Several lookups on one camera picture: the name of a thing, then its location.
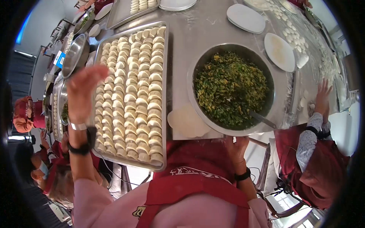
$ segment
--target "metal basin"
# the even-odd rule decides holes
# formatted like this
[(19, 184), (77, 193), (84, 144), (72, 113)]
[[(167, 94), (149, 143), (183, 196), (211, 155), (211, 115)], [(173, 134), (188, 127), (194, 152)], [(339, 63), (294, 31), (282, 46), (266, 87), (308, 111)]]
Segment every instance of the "metal basin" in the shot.
[(62, 119), (62, 112), (64, 109), (64, 105), (65, 105), (65, 103), (67, 103), (67, 101), (68, 101), (67, 86), (66, 86), (66, 81), (64, 81), (62, 84), (62, 87), (61, 87), (61, 91), (58, 95), (58, 114), (59, 114), (62, 124), (65, 126), (68, 125), (68, 122), (67, 122), (67, 120)]
[(188, 95), (192, 106), (195, 108), (196, 113), (202, 118), (202, 120), (214, 130), (231, 136), (245, 136), (250, 133), (250, 129), (254, 128), (258, 124), (263, 124), (258, 120), (251, 119), (250, 122), (253, 124), (251, 128), (243, 128), (240, 126), (225, 126), (220, 122), (215, 121), (211, 118), (203, 108), (197, 102), (197, 97), (195, 93), (195, 79), (199, 72), (203, 70), (204, 65), (211, 60), (214, 54), (224, 54), (226, 52), (233, 52), (240, 56), (243, 60), (247, 61), (247, 63), (254, 63), (264, 74), (266, 77), (266, 84), (269, 88), (266, 93), (266, 99), (262, 106), (262, 110), (258, 112), (261, 116), (266, 117), (271, 110), (271, 107), (274, 102), (274, 82), (268, 67), (269, 63), (266, 60), (263, 60), (256, 52), (251, 49), (237, 45), (237, 44), (221, 44), (207, 50), (197, 61), (197, 63), (190, 68), (187, 76), (187, 88)]
[(67, 79), (73, 72), (85, 67), (90, 52), (86, 34), (79, 35), (70, 46), (62, 64), (62, 77)]
[[(89, 18), (86, 21), (86, 23), (83, 26), (81, 26), (83, 20), (85, 18), (87, 18), (88, 16), (89, 16)], [(88, 28), (90, 28), (90, 26), (93, 23), (94, 19), (95, 19), (95, 13), (94, 13), (94, 11), (87, 11), (84, 15), (82, 15), (80, 17), (80, 19), (76, 23), (75, 28), (73, 30), (73, 33), (75, 35), (78, 35), (78, 34), (82, 34), (82, 33), (86, 32), (88, 30)]]

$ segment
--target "stack of white plates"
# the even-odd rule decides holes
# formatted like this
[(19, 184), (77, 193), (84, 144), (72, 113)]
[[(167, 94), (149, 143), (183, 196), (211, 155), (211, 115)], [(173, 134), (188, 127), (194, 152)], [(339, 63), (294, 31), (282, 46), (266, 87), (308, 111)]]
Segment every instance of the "stack of white plates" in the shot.
[(265, 19), (258, 12), (241, 4), (230, 6), (227, 18), (232, 24), (247, 32), (260, 34), (265, 29)]
[(195, 5), (197, 0), (161, 0), (160, 8), (166, 11), (182, 11)]

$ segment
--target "watch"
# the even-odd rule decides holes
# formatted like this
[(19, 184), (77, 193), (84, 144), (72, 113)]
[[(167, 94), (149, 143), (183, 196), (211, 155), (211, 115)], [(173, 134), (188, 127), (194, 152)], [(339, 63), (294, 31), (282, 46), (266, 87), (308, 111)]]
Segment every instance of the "watch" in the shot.
[(84, 145), (81, 145), (80, 148), (76, 149), (73, 148), (70, 145), (70, 142), (67, 143), (68, 149), (73, 154), (81, 154), (81, 155), (87, 155), (90, 153), (90, 149), (92, 149), (95, 146), (95, 137), (96, 137), (96, 128), (90, 127), (86, 130), (88, 142)]
[(251, 176), (251, 171), (249, 168), (246, 168), (246, 172), (244, 174), (242, 174), (242, 175), (234, 174), (234, 179), (238, 182), (238, 181), (246, 180), (250, 176)]

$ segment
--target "curtain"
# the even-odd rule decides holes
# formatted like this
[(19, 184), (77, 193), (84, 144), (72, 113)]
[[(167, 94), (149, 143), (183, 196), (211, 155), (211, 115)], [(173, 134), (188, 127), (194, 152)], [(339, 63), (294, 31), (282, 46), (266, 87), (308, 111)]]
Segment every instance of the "curtain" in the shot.
[[(12, 52), (10, 56), (7, 80), (11, 86), (13, 106), (17, 99), (29, 95), (35, 61), (36, 58), (28, 57), (17, 52)], [(25, 136), (28, 133), (19, 133), (13, 126), (12, 135)]]

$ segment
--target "hand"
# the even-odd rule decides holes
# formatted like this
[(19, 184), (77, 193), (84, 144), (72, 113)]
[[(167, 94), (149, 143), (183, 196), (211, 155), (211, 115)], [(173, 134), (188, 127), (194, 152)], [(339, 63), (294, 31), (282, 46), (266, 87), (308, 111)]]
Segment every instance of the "hand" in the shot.
[(61, 140), (61, 150), (63, 153), (68, 153), (68, 132), (64, 133), (64, 136)]
[(244, 154), (246, 151), (246, 148), (249, 144), (249, 137), (243, 136), (243, 137), (236, 137), (236, 142), (233, 143), (233, 137), (227, 136), (225, 140), (228, 156), (230, 157), (233, 166), (239, 167), (244, 166), (246, 167), (246, 161), (244, 159)]
[(316, 108), (314, 112), (320, 113), (324, 116), (327, 107), (329, 108), (328, 95), (332, 92), (332, 86), (328, 88), (328, 80), (323, 79), (321, 85), (318, 85), (318, 92), (316, 98)]
[(71, 123), (86, 123), (91, 114), (91, 96), (97, 83), (108, 76), (108, 68), (94, 65), (81, 69), (67, 83), (68, 114)]

